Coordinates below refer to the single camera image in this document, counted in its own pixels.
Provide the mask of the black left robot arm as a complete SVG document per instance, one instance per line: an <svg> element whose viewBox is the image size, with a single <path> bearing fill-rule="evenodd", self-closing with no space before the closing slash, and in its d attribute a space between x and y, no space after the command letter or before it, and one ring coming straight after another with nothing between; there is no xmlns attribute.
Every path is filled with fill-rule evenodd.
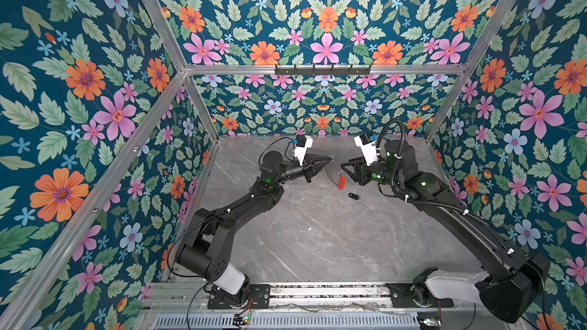
<svg viewBox="0 0 587 330"><path fill-rule="evenodd" d="M291 161L278 151L268 152L261 159L260 175L244 196L222 208L194 213L178 240L174 262L230 296L247 293L249 278L231 264L235 234L279 203L285 183L300 178L310 183L333 161L332 155L306 154L302 161Z"/></svg>

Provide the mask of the metal keyring holder red handle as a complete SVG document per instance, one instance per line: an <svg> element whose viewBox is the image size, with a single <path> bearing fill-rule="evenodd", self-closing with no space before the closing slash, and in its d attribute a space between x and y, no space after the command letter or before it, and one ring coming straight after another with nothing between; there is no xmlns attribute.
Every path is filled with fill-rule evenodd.
<svg viewBox="0 0 587 330"><path fill-rule="evenodd" d="M330 183L338 190L344 190L346 181L345 174L337 163L330 163L324 169L324 174Z"/></svg>

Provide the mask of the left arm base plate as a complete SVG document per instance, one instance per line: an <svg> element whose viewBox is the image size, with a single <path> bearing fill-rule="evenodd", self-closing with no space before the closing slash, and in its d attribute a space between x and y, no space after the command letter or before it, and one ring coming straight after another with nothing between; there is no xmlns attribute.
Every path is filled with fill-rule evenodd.
<svg viewBox="0 0 587 330"><path fill-rule="evenodd" d="M245 310L269 307L271 286L268 284L246 284L237 294L230 294L214 285L209 294L209 310Z"/></svg>

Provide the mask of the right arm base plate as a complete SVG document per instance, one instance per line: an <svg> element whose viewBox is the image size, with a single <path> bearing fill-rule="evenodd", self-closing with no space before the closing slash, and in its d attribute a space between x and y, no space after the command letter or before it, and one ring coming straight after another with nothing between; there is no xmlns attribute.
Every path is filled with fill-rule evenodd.
<svg viewBox="0 0 587 330"><path fill-rule="evenodd" d="M412 283L388 283L391 303L394 308L453 308L451 299L437 299L421 285Z"/></svg>

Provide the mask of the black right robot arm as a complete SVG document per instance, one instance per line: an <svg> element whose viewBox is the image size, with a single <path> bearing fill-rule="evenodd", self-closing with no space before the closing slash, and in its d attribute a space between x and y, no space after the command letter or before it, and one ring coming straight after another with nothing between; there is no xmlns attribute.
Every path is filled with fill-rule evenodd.
<svg viewBox="0 0 587 330"><path fill-rule="evenodd" d="M414 302L430 306L451 299L484 306L503 322L514 324L544 294L550 261L542 254L528 255L471 212L440 177L421 171L404 125L391 119L379 133L360 134L354 142L361 157L341 164L360 186L389 186L389 198L415 206L435 219L459 240L481 264L478 273L449 272L428 267L413 280Z"/></svg>

